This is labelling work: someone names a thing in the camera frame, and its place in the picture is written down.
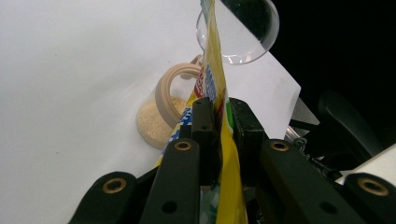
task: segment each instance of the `snack bag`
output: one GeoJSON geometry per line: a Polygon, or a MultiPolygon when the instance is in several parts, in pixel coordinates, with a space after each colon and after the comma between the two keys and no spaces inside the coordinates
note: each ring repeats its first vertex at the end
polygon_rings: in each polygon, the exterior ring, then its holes
{"type": "MultiPolygon", "coordinates": [[[[215,127],[220,134],[222,165],[219,184],[208,194],[214,199],[219,196],[218,204],[211,204],[211,215],[205,217],[204,211],[205,220],[202,220],[203,211],[201,211],[200,222],[212,223],[215,219],[216,223],[220,224],[246,224],[248,217],[243,198],[238,152],[233,140],[233,114],[222,67],[219,33],[215,17],[215,0],[203,0],[202,6],[203,12],[207,15],[204,62],[194,90],[186,104],[186,109],[169,142],[178,138],[181,125],[191,125],[192,103],[202,97],[208,97],[213,103],[215,127]]],[[[161,159],[162,156],[157,160],[156,165],[161,163],[161,159]]]]}

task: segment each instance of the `white surface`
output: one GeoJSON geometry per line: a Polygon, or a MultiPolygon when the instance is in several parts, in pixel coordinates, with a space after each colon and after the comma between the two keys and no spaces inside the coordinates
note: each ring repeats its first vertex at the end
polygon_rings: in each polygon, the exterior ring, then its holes
{"type": "MultiPolygon", "coordinates": [[[[102,175],[159,151],[135,113],[170,66],[202,53],[199,1],[0,2],[0,223],[67,223],[102,175]]],[[[283,138],[300,87],[271,54],[225,65],[229,94],[283,138]]]]}
{"type": "MultiPolygon", "coordinates": [[[[396,144],[372,157],[370,160],[356,167],[354,170],[348,171],[348,174],[367,173],[377,175],[387,180],[393,186],[396,186],[395,162],[396,144]]],[[[337,180],[340,184],[344,184],[344,181],[345,176],[337,180]]]]}

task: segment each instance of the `round hole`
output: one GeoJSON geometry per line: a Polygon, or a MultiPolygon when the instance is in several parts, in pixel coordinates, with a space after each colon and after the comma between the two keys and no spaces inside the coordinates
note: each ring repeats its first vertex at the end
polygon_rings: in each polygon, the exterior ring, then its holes
{"type": "Polygon", "coordinates": [[[289,147],[281,142],[274,142],[271,144],[271,147],[277,151],[287,151],[289,147]]]}
{"type": "Polygon", "coordinates": [[[330,204],[330,203],[323,202],[323,203],[321,203],[319,205],[319,207],[323,211],[325,211],[326,213],[329,213],[329,214],[336,214],[337,213],[337,208],[334,205],[330,204]]]}
{"type": "Polygon", "coordinates": [[[191,143],[189,142],[178,142],[175,144],[177,150],[189,150],[191,148],[191,143]]]}
{"type": "Polygon", "coordinates": [[[113,194],[122,191],[126,186],[126,181],[123,178],[112,178],[107,180],[103,185],[102,190],[105,193],[113,194]]]}
{"type": "Polygon", "coordinates": [[[163,212],[171,214],[176,212],[177,204],[175,202],[166,202],[163,204],[163,212]]]}
{"type": "Polygon", "coordinates": [[[365,191],[377,196],[387,196],[389,194],[388,189],[384,185],[367,177],[359,178],[358,185],[365,191]]]}

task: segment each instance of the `white tabletop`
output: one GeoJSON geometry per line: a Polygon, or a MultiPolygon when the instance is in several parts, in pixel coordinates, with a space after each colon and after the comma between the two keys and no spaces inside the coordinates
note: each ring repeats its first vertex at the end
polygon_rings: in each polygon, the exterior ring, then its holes
{"type": "MultiPolygon", "coordinates": [[[[0,2],[0,223],[67,223],[102,175],[147,172],[135,127],[160,76],[202,53],[200,1],[0,2]]],[[[229,95],[283,138],[300,86],[267,53],[224,64],[229,95]]]]}

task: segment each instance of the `transparent bowl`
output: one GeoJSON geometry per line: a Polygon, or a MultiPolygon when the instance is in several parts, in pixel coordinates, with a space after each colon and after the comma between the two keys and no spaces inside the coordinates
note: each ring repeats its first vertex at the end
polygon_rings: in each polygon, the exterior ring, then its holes
{"type": "MultiPolygon", "coordinates": [[[[279,16],[270,0],[216,1],[216,22],[224,63],[251,63],[275,43],[279,16]]],[[[206,18],[203,11],[196,23],[196,36],[202,50],[206,42],[206,18]]]]}

